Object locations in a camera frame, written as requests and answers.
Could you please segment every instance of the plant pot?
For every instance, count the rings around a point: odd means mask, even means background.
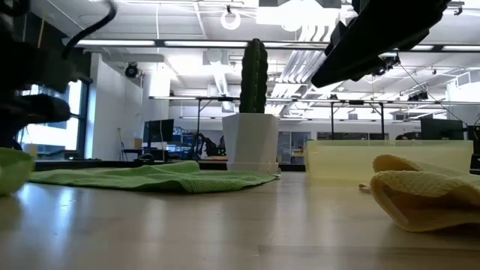
[[[278,119],[270,114],[239,113],[223,117],[226,167],[232,171],[276,173]]]

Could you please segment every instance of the cable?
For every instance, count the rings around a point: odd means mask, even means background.
[[[443,106],[443,104],[441,104],[440,102],[438,102],[438,100],[436,100],[435,97],[434,97],[433,95],[431,95],[431,94],[427,91],[427,89],[423,88],[423,86],[422,86],[419,82],[417,82],[417,80],[410,74],[410,72],[407,71],[407,69],[405,69],[405,67],[404,67],[402,64],[399,64],[399,65],[400,65],[400,66],[403,68],[403,70],[408,74],[408,76],[409,76],[410,78],[412,78],[412,80],[413,80],[418,86],[420,86],[420,88],[421,88],[423,91],[425,91],[425,93],[427,93],[427,95],[428,95],[430,98],[432,98],[435,102],[437,102],[443,109],[445,109],[445,110],[446,110],[448,113],[450,113],[452,116],[454,116],[456,119],[458,119],[458,121],[462,122],[464,125],[466,125],[466,126],[468,127],[468,124],[467,124],[465,121],[463,121],[462,119],[458,118],[453,112],[451,112],[449,109],[447,109],[447,107]]]
[[[120,159],[120,161],[123,161],[123,158],[125,157],[125,160],[128,161],[127,153],[124,152],[125,144],[123,143],[122,132],[121,132],[120,128],[118,128],[118,137],[120,138],[120,147],[121,147],[120,158],[119,159]]]
[[[42,23],[40,25],[40,34],[38,35],[37,48],[40,49],[42,44],[42,36],[44,35],[44,26],[45,26],[45,0],[42,1]]]
[[[107,5],[109,6],[109,12],[108,14],[100,21],[96,22],[94,25],[91,25],[82,31],[80,33],[76,34],[74,37],[68,41],[67,46],[63,50],[63,53],[61,56],[63,59],[67,59],[68,55],[70,54],[70,51],[77,45],[79,41],[81,41],[83,38],[93,34],[97,30],[101,29],[102,27],[106,26],[107,23],[111,22],[113,19],[115,19],[115,16],[117,14],[117,7],[113,3],[112,0],[106,0]]]
[[[163,162],[167,162],[165,160],[165,149],[164,149],[164,132],[162,131],[162,120],[160,120],[160,144],[162,145],[162,158]]]
[[[160,29],[158,28],[158,8],[159,7],[160,5],[157,5],[157,10],[155,11],[155,25],[157,26],[157,39],[160,39]]]
[[[475,127],[477,126],[477,123],[480,121],[480,115],[477,118],[477,121],[475,121],[475,124],[473,124],[473,135],[477,140],[480,140],[479,137],[477,136],[477,133],[475,132]]]

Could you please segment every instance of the fluorescent light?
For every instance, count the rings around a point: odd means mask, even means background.
[[[281,121],[295,121],[295,122],[301,122],[301,121],[305,121],[307,119],[303,119],[303,118],[280,118]]]
[[[77,46],[155,46],[153,40],[81,40]]]
[[[416,50],[432,50],[434,48],[433,45],[417,45],[414,46],[411,50],[416,51]]]
[[[323,43],[312,43],[312,42],[264,42],[266,49],[325,49],[329,44],[326,42]]]
[[[475,51],[480,50],[480,46],[444,46],[442,50]]]
[[[103,0],[90,0],[91,2],[102,2]],[[122,1],[125,4],[130,5],[144,5],[144,4],[151,4],[151,5],[192,5],[192,3],[198,3],[199,5],[214,5],[214,6],[225,6],[225,5],[232,5],[235,7],[243,7],[243,1],[173,1],[173,0],[124,0]]]
[[[191,101],[191,100],[196,100],[196,97],[148,97],[151,99],[160,99],[160,100],[169,100],[169,101]]]
[[[267,101],[270,102],[292,102],[291,98],[267,98]]]
[[[247,42],[244,41],[189,41],[189,40],[168,40],[165,41],[167,47],[201,47],[201,48],[215,48],[215,47],[229,47],[229,48],[245,48]]]
[[[222,119],[223,117],[209,117],[209,116],[200,116],[200,117],[197,117],[197,116],[180,116],[179,117],[180,119],[210,119],[210,120],[215,120],[215,119]]]
[[[335,101],[335,100],[320,100],[320,99],[301,99],[301,100],[298,100],[298,101],[301,101],[301,102],[321,102],[321,103],[330,103],[332,101]]]

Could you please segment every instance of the desk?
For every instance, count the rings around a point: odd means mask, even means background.
[[[480,229],[397,228],[351,184],[305,174],[231,193],[27,184],[0,198],[3,269],[480,269]]]
[[[143,154],[143,149],[123,149],[121,151],[125,154],[136,154],[137,158]]]

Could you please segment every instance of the wall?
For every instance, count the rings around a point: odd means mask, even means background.
[[[446,98],[447,101],[467,101],[480,102],[480,82],[467,83],[458,86],[456,80],[452,80],[447,84]],[[457,105],[449,106],[448,110],[453,113],[448,113],[448,119],[458,120],[458,118],[467,123],[474,125],[480,118],[480,106],[471,105]]]
[[[185,109],[184,116],[193,116],[190,114],[190,109]],[[197,129],[196,119],[180,119],[180,106],[171,106],[169,110],[169,117],[175,119],[175,126],[181,127],[187,130]],[[201,115],[211,116],[209,113],[215,111],[215,108],[206,107]],[[220,119],[200,119],[201,131],[221,131],[222,124]],[[299,132],[330,132],[332,130],[331,123],[329,121],[281,121],[279,125],[279,131],[299,131]],[[359,132],[359,133],[381,133],[382,128],[379,121],[377,122],[339,122],[334,123],[335,132]],[[390,139],[394,140],[396,136],[404,134],[406,132],[420,131],[420,123],[385,123],[385,132],[389,134]]]
[[[142,98],[142,120],[162,120],[168,119],[169,101],[149,99],[149,91],[152,85],[152,75],[145,75],[142,79],[143,98]]]
[[[134,137],[142,136],[143,90],[106,64],[97,53],[92,55],[91,77],[94,82],[88,100],[85,156],[117,161],[120,135],[127,149],[133,147]]]

